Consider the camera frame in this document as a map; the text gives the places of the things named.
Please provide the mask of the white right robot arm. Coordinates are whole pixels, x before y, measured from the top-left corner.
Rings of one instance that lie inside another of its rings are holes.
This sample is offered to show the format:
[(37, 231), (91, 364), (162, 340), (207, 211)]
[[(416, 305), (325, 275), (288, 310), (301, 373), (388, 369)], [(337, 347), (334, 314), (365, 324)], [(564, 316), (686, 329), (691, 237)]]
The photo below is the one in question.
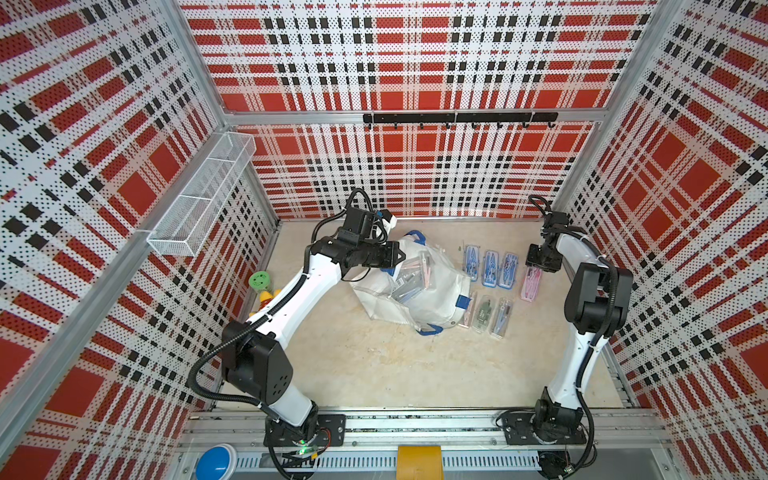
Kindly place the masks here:
[(547, 273), (566, 271), (570, 287), (563, 313), (569, 340), (536, 410), (541, 423), (573, 428), (587, 412), (585, 389), (598, 356), (627, 320), (633, 274), (613, 264), (578, 229), (548, 227), (541, 235), (542, 243), (529, 248), (526, 264)]

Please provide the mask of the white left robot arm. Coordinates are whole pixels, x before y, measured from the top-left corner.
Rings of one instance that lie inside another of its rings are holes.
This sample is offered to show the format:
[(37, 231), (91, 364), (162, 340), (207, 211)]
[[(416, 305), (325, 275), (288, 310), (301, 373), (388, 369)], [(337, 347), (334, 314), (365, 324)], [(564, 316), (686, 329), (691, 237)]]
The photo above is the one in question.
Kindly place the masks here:
[[(349, 270), (394, 269), (405, 260), (406, 253), (397, 241), (350, 243), (329, 236), (315, 241), (305, 248), (302, 269), (286, 288), (247, 322), (228, 326), (222, 342), (193, 364), (187, 386), (198, 396), (250, 404), (293, 429), (308, 429), (317, 405), (294, 385), (285, 352), (293, 335)], [(240, 395), (221, 394), (199, 383), (198, 373), (216, 356), (222, 358), (226, 381)]]

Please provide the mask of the white canvas bag blue handles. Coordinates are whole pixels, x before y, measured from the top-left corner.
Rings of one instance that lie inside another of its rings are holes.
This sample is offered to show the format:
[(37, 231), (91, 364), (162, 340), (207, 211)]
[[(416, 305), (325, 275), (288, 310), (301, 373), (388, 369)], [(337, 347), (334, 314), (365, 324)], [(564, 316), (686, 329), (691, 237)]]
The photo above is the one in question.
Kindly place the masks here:
[(370, 319), (406, 325), (434, 336), (458, 325), (460, 296), (470, 294), (470, 278), (445, 251), (427, 242), (419, 230), (399, 240), (405, 260), (394, 269), (373, 269), (352, 284)]

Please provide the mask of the clear green compass case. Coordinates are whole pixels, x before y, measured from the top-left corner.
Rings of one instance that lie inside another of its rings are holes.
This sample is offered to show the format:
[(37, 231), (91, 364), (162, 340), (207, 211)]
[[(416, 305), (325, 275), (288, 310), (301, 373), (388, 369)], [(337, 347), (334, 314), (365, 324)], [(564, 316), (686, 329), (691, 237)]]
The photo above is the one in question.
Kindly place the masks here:
[(490, 328), (495, 309), (495, 298), (484, 295), (478, 299), (472, 322), (472, 329), (477, 333), (487, 332)]

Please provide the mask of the pink compass set case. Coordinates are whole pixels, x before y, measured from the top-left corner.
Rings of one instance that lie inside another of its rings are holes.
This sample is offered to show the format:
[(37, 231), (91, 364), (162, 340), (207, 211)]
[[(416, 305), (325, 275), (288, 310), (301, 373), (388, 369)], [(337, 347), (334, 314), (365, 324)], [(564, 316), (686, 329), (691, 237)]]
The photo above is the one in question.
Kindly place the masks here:
[(542, 270), (538, 267), (527, 266), (520, 297), (523, 301), (533, 302), (539, 292)]

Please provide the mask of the blue compass set case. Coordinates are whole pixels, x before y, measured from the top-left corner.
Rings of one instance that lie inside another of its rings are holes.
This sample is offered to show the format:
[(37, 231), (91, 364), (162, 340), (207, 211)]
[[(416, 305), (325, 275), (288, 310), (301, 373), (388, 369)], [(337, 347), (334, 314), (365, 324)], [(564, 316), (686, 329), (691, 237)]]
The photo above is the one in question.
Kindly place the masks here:
[(516, 283), (519, 258), (512, 252), (505, 252), (500, 259), (497, 285), (499, 288), (511, 290)]
[(496, 288), (498, 285), (499, 253), (487, 250), (483, 259), (482, 285), (488, 288)]
[(471, 282), (476, 282), (479, 278), (480, 257), (478, 245), (467, 244), (464, 246), (463, 270)]

